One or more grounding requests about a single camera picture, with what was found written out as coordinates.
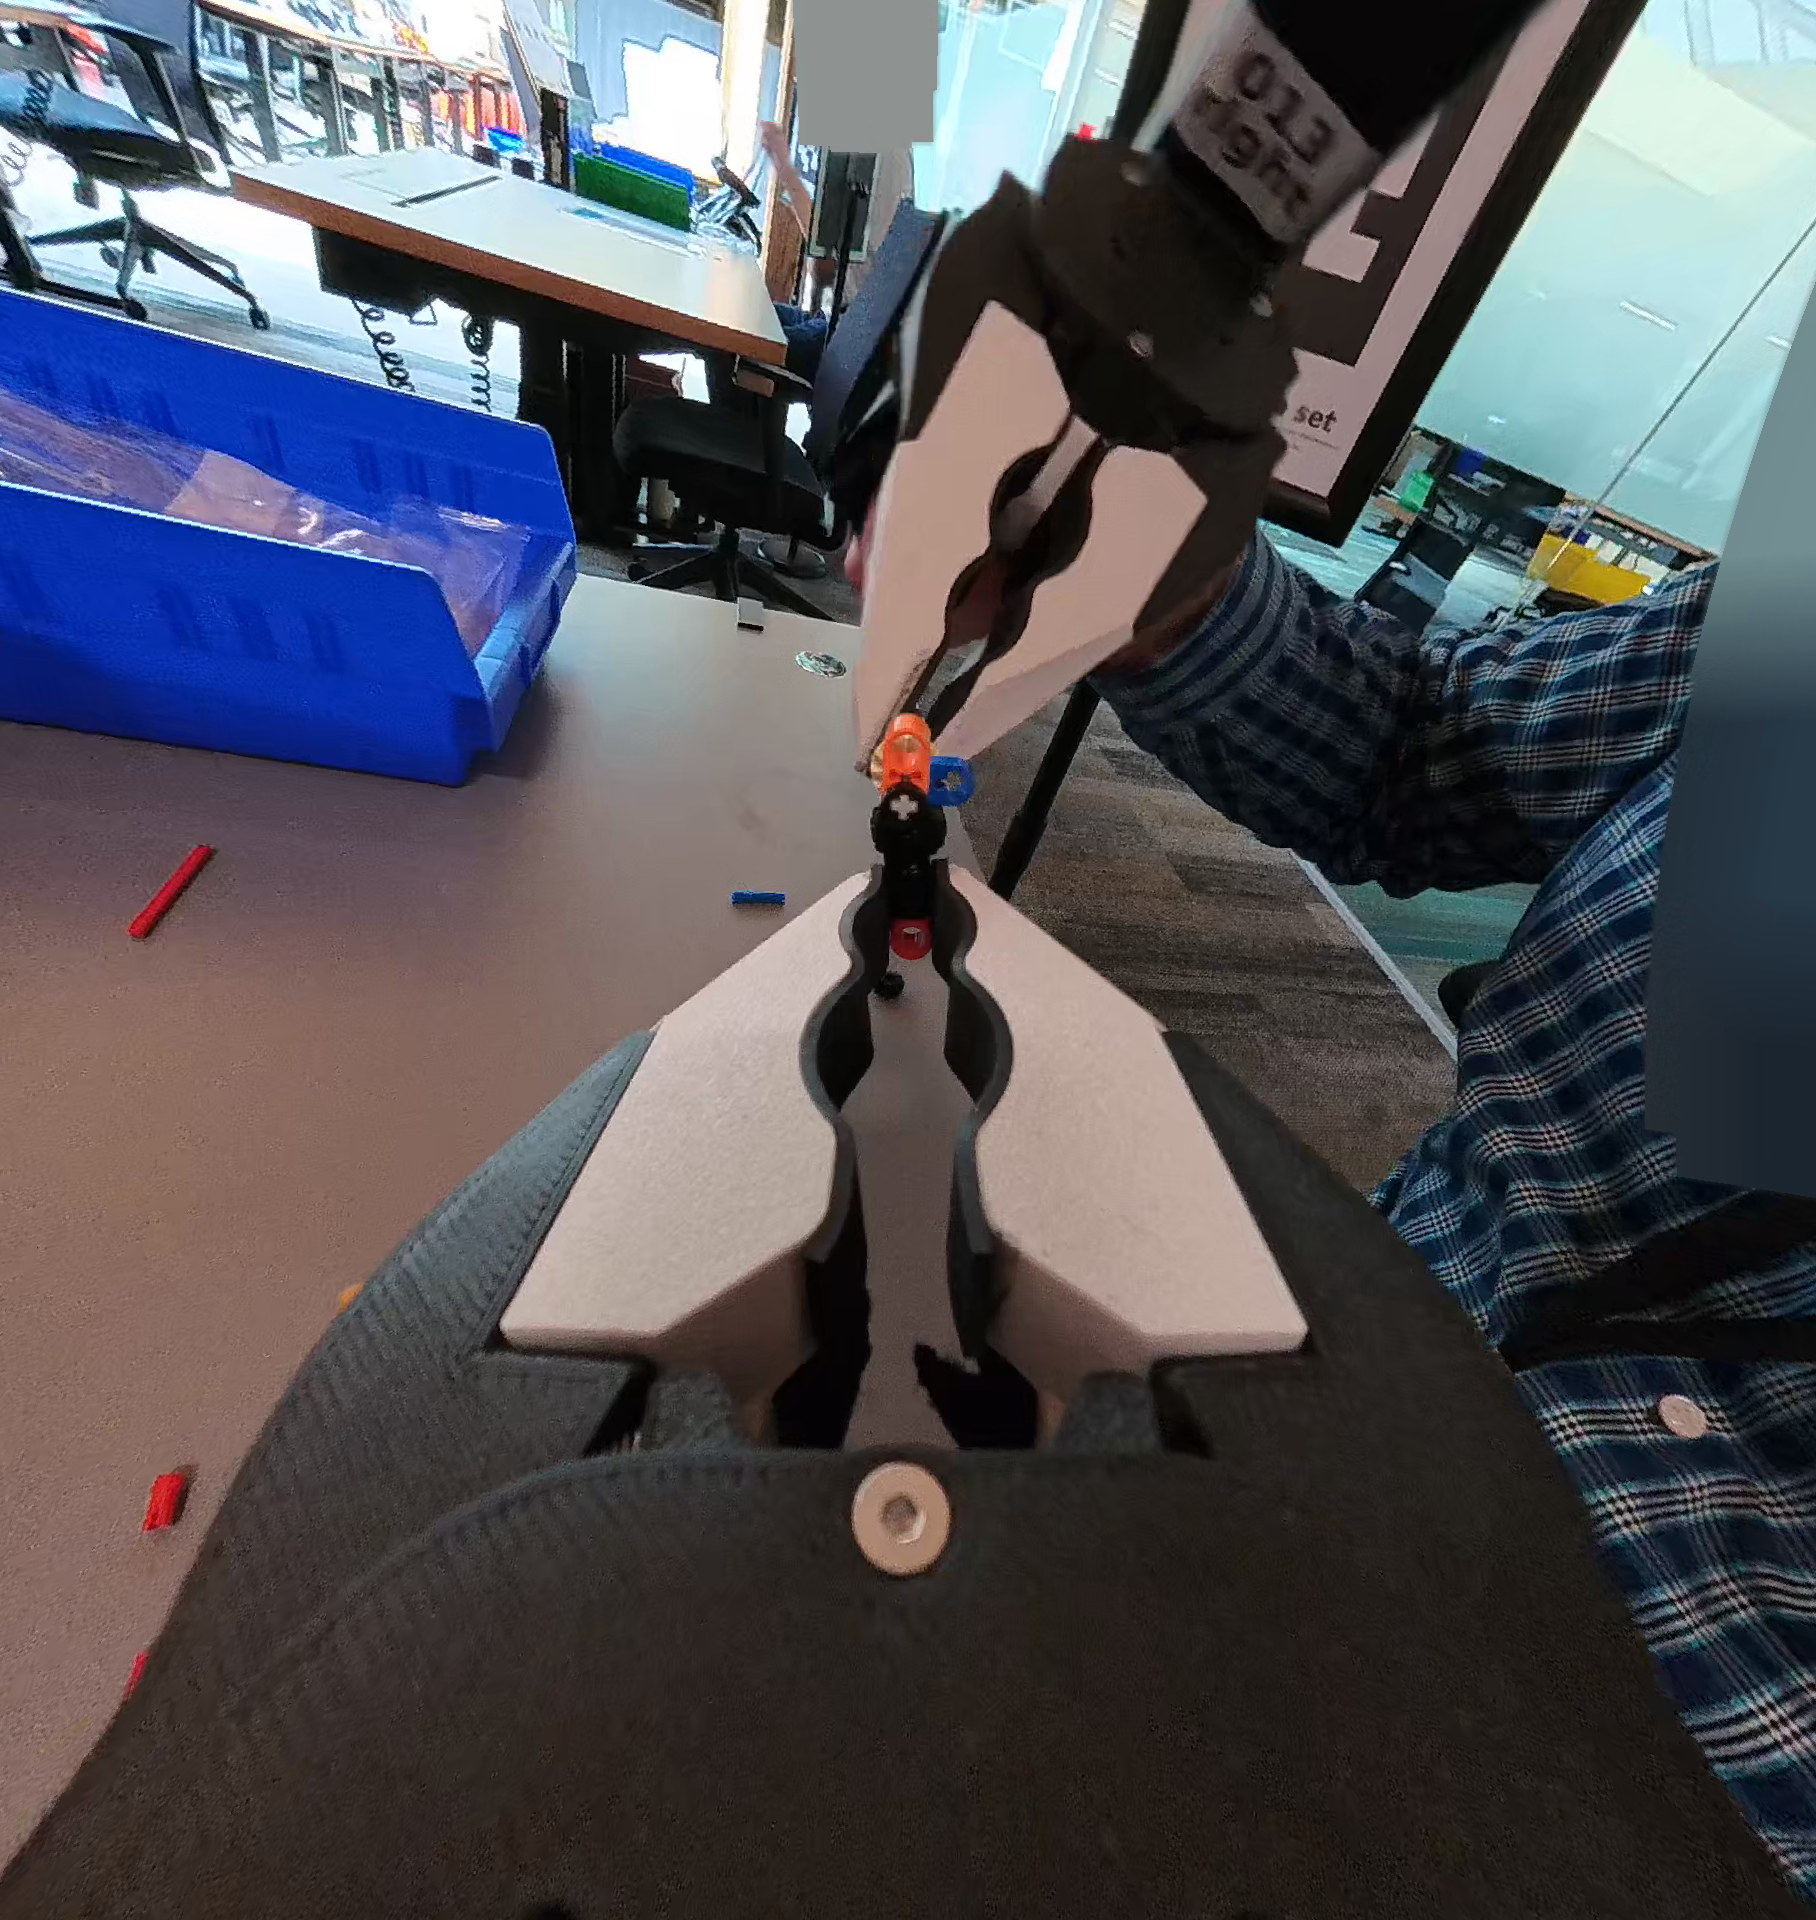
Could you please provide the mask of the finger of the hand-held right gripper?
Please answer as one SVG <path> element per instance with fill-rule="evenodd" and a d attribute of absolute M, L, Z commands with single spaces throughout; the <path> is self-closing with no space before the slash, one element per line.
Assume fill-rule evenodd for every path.
<path fill-rule="evenodd" d="M 1019 459 L 1047 452 L 1068 413 L 1049 347 L 990 301 L 921 432 L 894 445 L 863 541 L 861 653 L 850 669 L 854 766 L 867 775 L 887 726 L 943 653 L 948 602 L 992 547 L 996 492 Z"/>
<path fill-rule="evenodd" d="M 990 748 L 1109 660 L 1203 507 L 1174 459 L 1135 449 L 1109 452 L 1085 492 L 1065 490 L 999 569 L 981 655 L 934 704 L 934 742 Z"/>

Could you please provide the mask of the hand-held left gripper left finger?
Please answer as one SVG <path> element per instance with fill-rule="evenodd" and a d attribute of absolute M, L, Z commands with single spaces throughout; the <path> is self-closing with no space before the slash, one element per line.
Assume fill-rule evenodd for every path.
<path fill-rule="evenodd" d="M 850 876 L 647 1036 L 499 1321 L 506 1348 L 706 1372 L 775 1441 L 843 1441 L 870 1360 L 846 1096 L 887 967 Z"/>

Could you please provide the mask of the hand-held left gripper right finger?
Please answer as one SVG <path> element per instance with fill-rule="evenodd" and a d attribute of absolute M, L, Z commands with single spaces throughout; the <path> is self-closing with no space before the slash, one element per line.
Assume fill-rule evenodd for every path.
<path fill-rule="evenodd" d="M 934 913 L 956 1138 L 948 1287 L 963 1355 L 1060 1424 L 1099 1377 L 1295 1357 L 1307 1323 L 1175 1037 L 1011 899 Z"/>

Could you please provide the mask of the small orange blue lego assembly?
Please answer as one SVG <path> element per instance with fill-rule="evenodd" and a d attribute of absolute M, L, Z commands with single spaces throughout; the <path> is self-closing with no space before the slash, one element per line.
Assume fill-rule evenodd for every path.
<path fill-rule="evenodd" d="M 928 725 L 905 712 L 882 732 L 870 773 L 876 794 L 870 833 L 888 952 L 894 962 L 918 962 L 934 941 L 948 815 L 973 797 L 973 767 L 963 758 L 936 756 Z"/>

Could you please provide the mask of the person's right forearm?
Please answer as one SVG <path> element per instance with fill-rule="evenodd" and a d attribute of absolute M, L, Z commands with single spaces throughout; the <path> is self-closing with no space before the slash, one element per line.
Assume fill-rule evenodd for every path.
<path fill-rule="evenodd" d="M 1096 687 L 1204 803 L 1390 898 L 1543 885 L 1649 910 L 1717 564 L 1623 602 L 1415 632 L 1254 534 Z"/>

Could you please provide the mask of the long red lego axle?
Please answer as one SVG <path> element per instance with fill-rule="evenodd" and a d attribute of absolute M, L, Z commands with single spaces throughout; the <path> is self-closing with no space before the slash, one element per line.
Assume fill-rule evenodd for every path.
<path fill-rule="evenodd" d="M 128 923 L 128 938 L 131 941 L 146 941 L 165 923 L 173 913 L 175 901 L 194 885 L 194 881 L 204 873 L 214 856 L 214 848 L 201 844 L 194 846 L 178 865 L 175 870 L 155 890 L 153 898 L 133 915 Z"/>

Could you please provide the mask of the person's right hand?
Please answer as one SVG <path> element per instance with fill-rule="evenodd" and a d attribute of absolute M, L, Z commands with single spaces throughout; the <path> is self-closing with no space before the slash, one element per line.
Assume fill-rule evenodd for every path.
<path fill-rule="evenodd" d="M 1258 541 L 1262 534 L 1253 531 L 1233 559 L 1218 567 L 1207 584 L 1186 595 L 1182 602 L 1163 609 L 1159 617 L 1139 621 L 1133 637 L 1096 673 L 1099 678 L 1137 678 L 1178 655 L 1231 601 L 1243 575 L 1249 571 Z"/>

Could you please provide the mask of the black framed sign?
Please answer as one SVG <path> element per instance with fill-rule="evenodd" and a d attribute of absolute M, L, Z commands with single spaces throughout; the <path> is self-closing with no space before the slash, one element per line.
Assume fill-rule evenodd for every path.
<path fill-rule="evenodd" d="M 1299 376 L 1277 530 L 1346 541 L 1640 11 L 1534 5 L 1284 279 Z"/>

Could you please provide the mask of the green crate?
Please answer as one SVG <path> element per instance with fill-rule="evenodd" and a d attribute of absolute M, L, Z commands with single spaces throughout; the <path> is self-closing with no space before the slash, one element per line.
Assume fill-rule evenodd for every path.
<path fill-rule="evenodd" d="M 616 145 L 568 160 L 579 200 L 672 232 L 693 231 L 697 178 L 685 168 Z"/>

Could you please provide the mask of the yellow storage bin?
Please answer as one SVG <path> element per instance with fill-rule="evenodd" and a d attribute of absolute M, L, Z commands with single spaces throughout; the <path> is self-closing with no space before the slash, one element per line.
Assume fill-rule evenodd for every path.
<path fill-rule="evenodd" d="M 1689 565 L 1678 548 L 1642 525 L 1606 514 L 1557 513 L 1529 554 L 1522 580 L 1543 595 L 1619 605 L 1647 595 Z"/>

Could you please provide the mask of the wood edged office desk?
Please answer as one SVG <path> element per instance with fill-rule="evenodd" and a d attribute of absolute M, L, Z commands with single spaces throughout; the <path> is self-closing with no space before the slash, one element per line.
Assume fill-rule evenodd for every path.
<path fill-rule="evenodd" d="M 319 157 L 229 180 L 242 206 L 311 231 L 325 293 L 393 316 L 441 305 L 516 329 L 516 416 L 548 435 L 575 530 L 593 542 L 631 542 L 636 507 L 612 466 L 631 355 L 785 355 L 752 255 L 474 160 Z"/>

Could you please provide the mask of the person's plaid shirt torso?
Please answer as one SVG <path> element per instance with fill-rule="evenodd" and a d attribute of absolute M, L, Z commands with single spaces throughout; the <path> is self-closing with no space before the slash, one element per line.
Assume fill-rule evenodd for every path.
<path fill-rule="evenodd" d="M 1489 1343 L 1734 1199 L 1642 1123 L 1670 788 L 1664 764 L 1553 868 L 1474 995 L 1454 1110 L 1375 1197 Z M 1689 1736 L 1816 1908 L 1816 1369 L 1610 1354 L 1519 1388 Z"/>

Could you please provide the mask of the large blue storage bin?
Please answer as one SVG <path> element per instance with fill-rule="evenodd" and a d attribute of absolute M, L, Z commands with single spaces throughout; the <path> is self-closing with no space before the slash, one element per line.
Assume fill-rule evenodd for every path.
<path fill-rule="evenodd" d="M 0 484 L 0 720 L 438 785 L 497 752 L 575 581 L 548 435 L 0 287 L 0 385 L 356 510 L 525 525 L 502 607 L 416 567 Z"/>

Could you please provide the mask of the flat clear plastic bag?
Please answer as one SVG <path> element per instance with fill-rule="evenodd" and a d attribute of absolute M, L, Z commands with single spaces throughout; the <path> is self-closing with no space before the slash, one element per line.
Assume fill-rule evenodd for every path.
<path fill-rule="evenodd" d="M 416 567 L 463 617 L 502 607 L 539 547 L 525 525 L 418 496 L 369 510 L 325 503 L 240 459 L 128 422 L 59 413 L 4 385 L 0 484 Z"/>

